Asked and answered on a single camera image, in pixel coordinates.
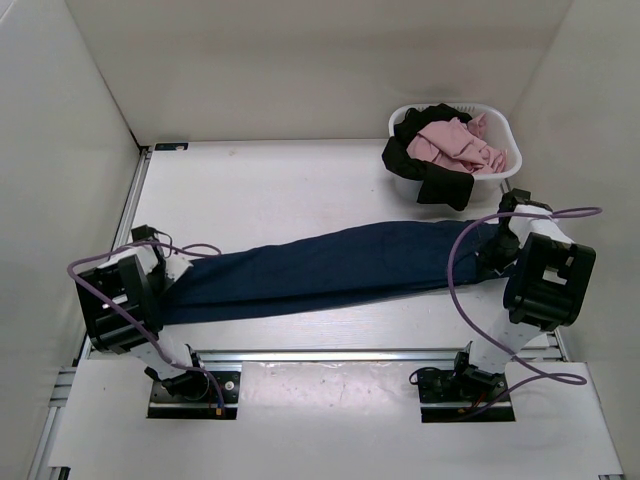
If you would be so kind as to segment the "dark blue denim trousers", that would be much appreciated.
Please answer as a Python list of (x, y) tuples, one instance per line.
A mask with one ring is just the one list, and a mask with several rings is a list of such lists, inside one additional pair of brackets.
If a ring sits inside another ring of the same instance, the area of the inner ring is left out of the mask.
[(167, 325), (244, 320), (443, 289), (467, 225), (382, 222), (197, 259), (160, 297), (160, 312)]

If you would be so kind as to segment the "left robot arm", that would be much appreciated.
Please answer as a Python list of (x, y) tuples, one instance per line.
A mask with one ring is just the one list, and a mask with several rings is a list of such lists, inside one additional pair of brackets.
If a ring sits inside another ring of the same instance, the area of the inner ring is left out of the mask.
[(142, 225), (131, 231), (129, 244), (76, 260), (67, 273), (93, 348), (140, 360), (145, 375), (169, 395), (195, 402), (211, 396), (216, 381), (191, 346), (165, 333), (159, 304), (193, 266), (191, 255), (168, 234)]

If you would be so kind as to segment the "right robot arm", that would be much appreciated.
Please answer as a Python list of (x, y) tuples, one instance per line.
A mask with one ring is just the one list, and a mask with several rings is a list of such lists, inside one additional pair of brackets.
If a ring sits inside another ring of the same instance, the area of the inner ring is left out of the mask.
[(562, 219), (601, 213), (599, 207), (552, 210), (528, 191), (503, 195), (492, 215), (497, 232), (477, 253), (481, 273), (504, 274), (503, 312), (488, 331), (456, 355), (449, 387), (460, 399), (493, 393), (508, 363), (534, 338), (578, 318), (596, 261), (593, 248), (579, 244), (559, 226)]

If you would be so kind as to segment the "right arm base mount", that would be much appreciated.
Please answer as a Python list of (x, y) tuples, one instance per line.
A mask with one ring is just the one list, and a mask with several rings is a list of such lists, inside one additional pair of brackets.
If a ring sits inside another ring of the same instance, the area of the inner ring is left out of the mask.
[(504, 376), (494, 385), (472, 385), (463, 383), (453, 370), (422, 367), (409, 375), (409, 383), (418, 390), (423, 424), (516, 420)]

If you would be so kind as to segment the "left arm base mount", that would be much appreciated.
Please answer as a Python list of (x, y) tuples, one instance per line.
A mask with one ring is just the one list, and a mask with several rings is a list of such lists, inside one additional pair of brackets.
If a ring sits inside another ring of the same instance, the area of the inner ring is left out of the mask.
[(218, 392), (208, 377), (154, 381), (151, 387), (147, 417), (170, 420), (235, 420), (241, 387), (239, 370), (211, 371), (221, 389), (223, 407), (218, 405)]

